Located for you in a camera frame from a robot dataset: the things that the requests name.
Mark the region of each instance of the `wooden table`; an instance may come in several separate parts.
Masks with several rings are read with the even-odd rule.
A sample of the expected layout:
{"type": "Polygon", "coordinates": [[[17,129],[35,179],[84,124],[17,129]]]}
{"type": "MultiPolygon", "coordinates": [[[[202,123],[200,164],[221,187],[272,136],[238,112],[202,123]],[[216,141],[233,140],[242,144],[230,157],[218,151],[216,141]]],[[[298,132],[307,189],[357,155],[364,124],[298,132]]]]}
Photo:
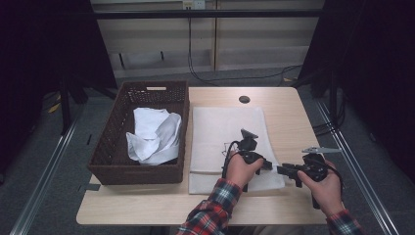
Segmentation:
{"type": "MultiPolygon", "coordinates": [[[[76,220],[88,225],[178,225],[206,195],[188,194],[192,147],[193,107],[262,107],[269,140],[278,162],[303,164],[302,149],[319,146],[299,94],[294,88],[190,87],[190,115],[186,134],[184,179],[167,185],[111,185],[86,191],[76,220]],[[239,102],[248,96],[248,104],[239,102]]],[[[90,183],[99,184],[92,175],[90,183]]],[[[286,187],[243,194],[230,225],[324,224],[325,217],[312,207],[309,189],[286,187]]]]}

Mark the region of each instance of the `hand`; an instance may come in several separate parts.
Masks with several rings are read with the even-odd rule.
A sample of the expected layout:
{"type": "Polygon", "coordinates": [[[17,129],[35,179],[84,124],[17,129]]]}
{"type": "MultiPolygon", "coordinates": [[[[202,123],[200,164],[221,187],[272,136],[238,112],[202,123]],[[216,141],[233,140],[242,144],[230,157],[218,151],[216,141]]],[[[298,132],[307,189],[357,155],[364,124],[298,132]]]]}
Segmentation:
{"type": "Polygon", "coordinates": [[[241,155],[231,152],[232,159],[226,171],[226,179],[238,185],[241,189],[253,179],[255,172],[262,167],[263,159],[258,159],[252,164],[246,164],[241,155]]]}
{"type": "MultiPolygon", "coordinates": [[[[326,164],[335,168],[335,165],[326,160],[326,164]]],[[[314,199],[320,205],[327,217],[345,209],[342,203],[341,183],[339,177],[329,169],[327,177],[320,182],[315,182],[303,171],[299,170],[298,176],[310,190],[314,199]]]]}

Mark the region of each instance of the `plaid shirt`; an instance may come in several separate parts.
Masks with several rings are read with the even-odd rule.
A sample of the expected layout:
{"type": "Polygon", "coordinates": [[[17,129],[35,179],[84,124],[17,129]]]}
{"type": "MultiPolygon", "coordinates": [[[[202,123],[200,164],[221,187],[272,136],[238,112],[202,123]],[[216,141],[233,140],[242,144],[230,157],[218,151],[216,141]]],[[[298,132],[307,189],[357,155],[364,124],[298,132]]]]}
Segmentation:
{"type": "MultiPolygon", "coordinates": [[[[242,190],[233,182],[219,178],[207,200],[201,201],[187,216],[187,220],[177,234],[226,234],[232,210],[237,204],[242,190]]],[[[327,219],[332,234],[365,234],[360,224],[348,210],[334,214],[327,219]]]]}
{"type": "Polygon", "coordinates": [[[219,178],[207,200],[203,200],[188,215],[177,234],[226,234],[232,210],[242,194],[233,182],[219,178]]]}
{"type": "Polygon", "coordinates": [[[360,235],[365,234],[357,220],[351,216],[348,210],[340,211],[328,217],[327,225],[332,234],[350,234],[360,235]]]}

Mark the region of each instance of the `black controller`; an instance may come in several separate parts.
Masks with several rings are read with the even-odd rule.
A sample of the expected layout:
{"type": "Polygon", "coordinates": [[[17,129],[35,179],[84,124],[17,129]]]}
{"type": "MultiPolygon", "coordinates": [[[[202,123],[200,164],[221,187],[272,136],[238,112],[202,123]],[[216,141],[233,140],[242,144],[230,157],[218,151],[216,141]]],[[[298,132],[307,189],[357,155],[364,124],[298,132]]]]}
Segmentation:
{"type": "MultiPolygon", "coordinates": [[[[287,175],[289,178],[296,181],[296,186],[301,188],[302,182],[297,175],[299,170],[304,171],[312,180],[319,182],[326,178],[328,167],[324,162],[323,156],[319,154],[308,154],[302,157],[304,164],[282,164],[277,166],[277,171],[280,174],[287,175]]],[[[312,204],[315,209],[320,209],[320,206],[312,197],[312,204]]]]}
{"type": "MultiPolygon", "coordinates": [[[[244,139],[241,141],[232,142],[232,144],[229,146],[228,152],[226,153],[225,163],[222,168],[222,178],[226,177],[226,171],[228,169],[229,162],[232,158],[232,156],[230,156],[230,152],[233,144],[238,145],[239,151],[237,152],[237,154],[242,156],[246,164],[250,165],[258,159],[263,159],[262,169],[272,169],[272,162],[267,161],[266,158],[264,158],[262,155],[253,152],[253,150],[255,150],[256,148],[255,138],[257,138],[257,136],[245,129],[241,129],[241,133],[244,139]]],[[[244,186],[243,191],[248,191],[248,184],[244,186]]]]}

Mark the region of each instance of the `wicker basket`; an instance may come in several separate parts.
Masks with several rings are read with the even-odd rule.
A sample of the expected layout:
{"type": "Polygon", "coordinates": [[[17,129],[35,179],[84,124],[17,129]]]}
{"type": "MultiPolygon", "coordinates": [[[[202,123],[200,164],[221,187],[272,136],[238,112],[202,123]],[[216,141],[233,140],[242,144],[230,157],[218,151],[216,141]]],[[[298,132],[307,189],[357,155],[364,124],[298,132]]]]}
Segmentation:
{"type": "Polygon", "coordinates": [[[104,185],[166,184],[183,180],[186,129],[189,117],[187,81],[124,82],[107,124],[88,164],[104,185]],[[133,110],[167,109],[182,117],[178,158],[160,165],[140,165],[127,153],[126,132],[134,133],[133,110]]]}

